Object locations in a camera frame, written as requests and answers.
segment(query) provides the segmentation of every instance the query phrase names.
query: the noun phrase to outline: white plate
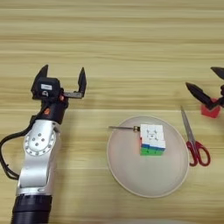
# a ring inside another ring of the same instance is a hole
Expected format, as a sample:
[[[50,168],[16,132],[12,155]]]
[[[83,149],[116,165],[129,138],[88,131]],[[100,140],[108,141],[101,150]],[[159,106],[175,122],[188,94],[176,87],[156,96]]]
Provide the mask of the white plate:
[[[162,124],[166,149],[162,156],[140,155],[140,134],[115,129],[108,141],[108,166],[115,179],[128,191],[158,198],[176,191],[186,179],[189,154],[186,142],[169,123],[151,116],[132,117],[123,127],[141,123]]]

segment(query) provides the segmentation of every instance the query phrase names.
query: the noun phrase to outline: wood grain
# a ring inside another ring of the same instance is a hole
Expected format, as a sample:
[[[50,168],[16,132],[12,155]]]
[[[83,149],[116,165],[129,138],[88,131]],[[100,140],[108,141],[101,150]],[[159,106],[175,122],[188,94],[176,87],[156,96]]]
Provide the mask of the wood grain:
[[[23,129],[39,102],[30,88],[39,69],[67,90],[77,88],[82,67],[87,93],[71,101],[62,124],[63,145],[51,223],[106,223],[166,219],[223,223],[224,115],[200,115],[185,82],[220,96],[224,67],[224,3],[220,0],[113,0],[0,2],[0,137]],[[209,167],[195,167],[169,197],[142,199],[112,177],[106,157],[109,125],[130,116],[156,116],[186,139],[182,104],[197,140],[211,153]],[[23,139],[4,155],[19,172]],[[9,223],[16,182],[0,171],[0,222]]]

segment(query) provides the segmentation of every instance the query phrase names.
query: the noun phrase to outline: scissor blade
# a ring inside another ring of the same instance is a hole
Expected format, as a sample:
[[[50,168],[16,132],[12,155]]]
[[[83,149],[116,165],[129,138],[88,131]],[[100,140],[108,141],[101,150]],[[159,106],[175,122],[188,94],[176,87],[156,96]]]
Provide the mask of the scissor blade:
[[[180,107],[180,109],[181,109],[181,115],[182,115],[182,118],[183,118],[183,122],[184,122],[184,125],[185,125],[185,132],[186,132],[187,137],[188,137],[188,141],[189,142],[195,142],[190,123],[188,122],[188,119],[187,119],[187,116],[186,116],[186,112],[184,111],[182,106]]]

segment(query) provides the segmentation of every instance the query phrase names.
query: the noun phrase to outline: orange label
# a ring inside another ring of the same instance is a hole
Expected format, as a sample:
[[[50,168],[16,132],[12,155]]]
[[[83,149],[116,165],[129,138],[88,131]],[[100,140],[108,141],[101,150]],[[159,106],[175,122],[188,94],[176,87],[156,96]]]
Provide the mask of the orange label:
[[[50,112],[51,112],[51,110],[50,110],[49,108],[47,108],[47,109],[45,110],[44,114],[45,114],[46,116],[49,116]]]

